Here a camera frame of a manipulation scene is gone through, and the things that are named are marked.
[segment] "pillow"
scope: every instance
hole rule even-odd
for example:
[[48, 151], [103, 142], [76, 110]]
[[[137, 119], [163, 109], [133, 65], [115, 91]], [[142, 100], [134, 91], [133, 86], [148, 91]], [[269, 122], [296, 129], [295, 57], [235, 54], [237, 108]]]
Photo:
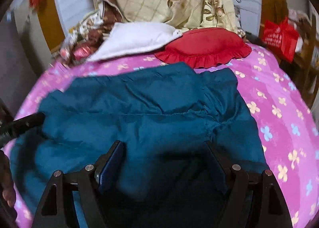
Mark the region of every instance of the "pillow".
[[98, 61], [157, 50], [182, 36], [165, 23], [115, 23], [110, 36], [87, 61]]
[[166, 45], [155, 56], [169, 64], [183, 61], [192, 68], [209, 68], [250, 53], [251, 47], [236, 33], [223, 28], [201, 28], [183, 33], [182, 38]]

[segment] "red bag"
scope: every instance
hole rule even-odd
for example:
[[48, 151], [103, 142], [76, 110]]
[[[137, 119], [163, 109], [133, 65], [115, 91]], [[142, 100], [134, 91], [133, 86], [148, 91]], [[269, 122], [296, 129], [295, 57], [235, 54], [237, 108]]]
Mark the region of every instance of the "red bag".
[[279, 25], [266, 20], [263, 42], [279, 58], [292, 62], [295, 54], [299, 33], [288, 24], [285, 18]]

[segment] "human hand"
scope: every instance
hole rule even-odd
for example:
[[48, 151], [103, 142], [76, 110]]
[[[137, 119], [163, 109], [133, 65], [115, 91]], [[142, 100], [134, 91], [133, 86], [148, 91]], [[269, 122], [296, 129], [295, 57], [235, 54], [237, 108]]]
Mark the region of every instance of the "human hand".
[[3, 188], [2, 196], [10, 207], [16, 203], [16, 192], [10, 171], [9, 158], [0, 150], [0, 186]]

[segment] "white pillow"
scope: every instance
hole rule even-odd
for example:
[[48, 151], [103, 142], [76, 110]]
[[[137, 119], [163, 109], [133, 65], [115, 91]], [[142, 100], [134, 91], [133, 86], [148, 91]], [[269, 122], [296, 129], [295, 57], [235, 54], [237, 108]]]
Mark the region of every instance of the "white pillow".
[[165, 23], [115, 23], [110, 36], [87, 61], [98, 61], [157, 50], [182, 33]]

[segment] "pink bedsheet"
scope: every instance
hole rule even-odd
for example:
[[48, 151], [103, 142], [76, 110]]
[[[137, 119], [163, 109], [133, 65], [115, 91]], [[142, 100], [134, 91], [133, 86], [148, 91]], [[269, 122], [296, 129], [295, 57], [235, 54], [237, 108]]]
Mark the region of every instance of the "pink bedsheet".
[[[265, 157], [283, 191], [294, 228], [304, 228], [319, 208], [319, 137], [307, 108], [295, 85], [278, 67], [267, 50], [251, 45], [245, 59], [227, 65], [196, 69], [197, 73], [229, 67], [238, 78], [238, 91], [255, 118]], [[51, 91], [64, 91], [78, 76], [117, 75], [147, 67], [164, 66], [154, 55], [138, 55], [103, 63], [87, 63], [73, 69], [61, 64], [47, 70], [26, 97], [16, 118], [34, 113], [40, 101]], [[6, 148], [10, 155], [13, 142]], [[15, 205], [17, 222], [29, 228], [32, 216], [20, 195]]]

